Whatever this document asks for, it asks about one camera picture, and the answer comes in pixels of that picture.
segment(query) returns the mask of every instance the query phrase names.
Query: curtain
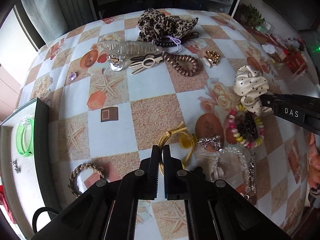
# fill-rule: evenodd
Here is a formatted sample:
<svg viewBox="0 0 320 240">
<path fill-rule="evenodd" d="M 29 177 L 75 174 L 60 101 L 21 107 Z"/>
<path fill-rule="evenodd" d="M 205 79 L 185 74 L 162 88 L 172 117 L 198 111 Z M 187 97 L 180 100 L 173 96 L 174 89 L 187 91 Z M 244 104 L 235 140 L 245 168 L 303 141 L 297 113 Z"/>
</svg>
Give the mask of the curtain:
<svg viewBox="0 0 320 240">
<path fill-rule="evenodd" d="M 88 0 L 58 0 L 70 30 L 93 21 Z"/>
<path fill-rule="evenodd" d="M 23 7 L 45 43 L 68 32 L 57 0 L 21 0 Z"/>
<path fill-rule="evenodd" d="M 88 0 L 21 0 L 45 43 L 93 21 Z"/>
</svg>

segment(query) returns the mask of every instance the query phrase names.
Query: gold hair clip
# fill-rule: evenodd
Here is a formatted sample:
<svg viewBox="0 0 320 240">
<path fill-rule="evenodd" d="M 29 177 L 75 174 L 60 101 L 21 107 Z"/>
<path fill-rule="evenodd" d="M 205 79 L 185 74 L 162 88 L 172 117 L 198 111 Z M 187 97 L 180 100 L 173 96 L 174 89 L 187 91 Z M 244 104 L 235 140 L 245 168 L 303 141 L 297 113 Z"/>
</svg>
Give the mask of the gold hair clip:
<svg viewBox="0 0 320 240">
<path fill-rule="evenodd" d="M 209 61 L 210 68 L 219 63 L 220 55 L 218 53 L 216 53 L 214 50 L 213 51 L 207 50 L 205 53 L 207 56 L 204 56 L 204 57 L 207 59 L 207 61 Z"/>
</svg>

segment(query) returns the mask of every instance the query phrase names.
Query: potted plant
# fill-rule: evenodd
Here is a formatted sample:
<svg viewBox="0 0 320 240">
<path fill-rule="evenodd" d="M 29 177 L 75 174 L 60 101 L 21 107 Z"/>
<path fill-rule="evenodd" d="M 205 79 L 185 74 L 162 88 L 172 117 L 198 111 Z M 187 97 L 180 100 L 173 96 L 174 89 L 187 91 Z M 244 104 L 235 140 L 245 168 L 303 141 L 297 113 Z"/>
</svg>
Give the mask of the potted plant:
<svg viewBox="0 0 320 240">
<path fill-rule="evenodd" d="M 241 14 L 245 17 L 245 20 L 249 26 L 252 28 L 256 26 L 260 26 L 265 22 L 264 18 L 261 18 L 261 13 L 255 8 L 250 6 L 241 4 L 239 6 Z"/>
</svg>

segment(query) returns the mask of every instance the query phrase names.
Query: black cable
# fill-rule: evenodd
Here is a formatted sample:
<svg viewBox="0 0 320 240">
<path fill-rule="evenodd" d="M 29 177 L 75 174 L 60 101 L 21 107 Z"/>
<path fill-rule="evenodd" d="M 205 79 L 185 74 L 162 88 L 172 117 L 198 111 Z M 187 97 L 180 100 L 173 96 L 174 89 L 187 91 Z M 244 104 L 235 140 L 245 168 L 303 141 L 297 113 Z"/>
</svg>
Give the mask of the black cable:
<svg viewBox="0 0 320 240">
<path fill-rule="evenodd" d="M 42 207 L 42 208 L 39 208 L 36 210 L 36 212 L 33 214 L 33 218 L 32 218 L 32 230 L 34 233 L 37 233 L 37 220 L 38 220 L 38 217 L 39 215 L 42 213 L 42 212 L 51 212 L 53 214 L 56 214 L 58 215 L 59 212 L 56 211 L 55 209 L 51 208 L 51 207 Z"/>
</svg>

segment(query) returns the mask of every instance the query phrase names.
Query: brown spiral hair tie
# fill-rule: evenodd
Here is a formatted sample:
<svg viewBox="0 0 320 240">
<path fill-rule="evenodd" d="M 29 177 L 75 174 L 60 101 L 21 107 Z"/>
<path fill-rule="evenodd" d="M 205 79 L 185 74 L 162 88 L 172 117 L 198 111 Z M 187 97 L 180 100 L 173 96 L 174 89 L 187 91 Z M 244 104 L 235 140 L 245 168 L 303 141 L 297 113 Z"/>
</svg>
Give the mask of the brown spiral hair tie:
<svg viewBox="0 0 320 240">
<path fill-rule="evenodd" d="M 192 77 L 199 72 L 200 65 L 197 59 L 190 55 L 174 55 L 168 52 L 162 52 L 162 58 L 167 61 L 180 75 L 185 77 Z M 189 69 L 183 68 L 177 61 L 184 61 L 191 63 Z"/>
</svg>

